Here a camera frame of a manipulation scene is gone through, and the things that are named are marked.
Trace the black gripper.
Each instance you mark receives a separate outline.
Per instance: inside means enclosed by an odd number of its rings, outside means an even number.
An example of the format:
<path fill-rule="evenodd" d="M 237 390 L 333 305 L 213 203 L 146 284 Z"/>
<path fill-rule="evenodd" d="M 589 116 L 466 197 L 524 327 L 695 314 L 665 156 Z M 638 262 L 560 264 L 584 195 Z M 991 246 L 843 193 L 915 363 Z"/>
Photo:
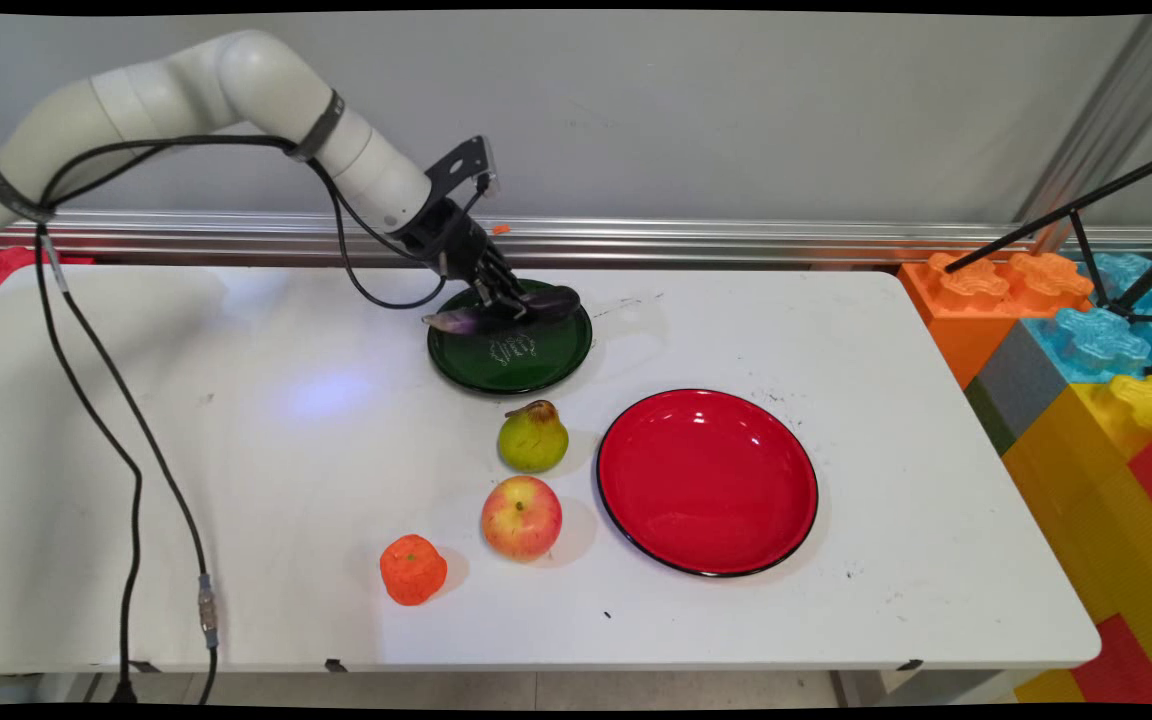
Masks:
<path fill-rule="evenodd" d="M 526 290 L 486 232 L 450 197 L 433 200 L 396 238 L 435 274 L 473 285 L 473 323 L 521 323 L 535 314 Z"/>

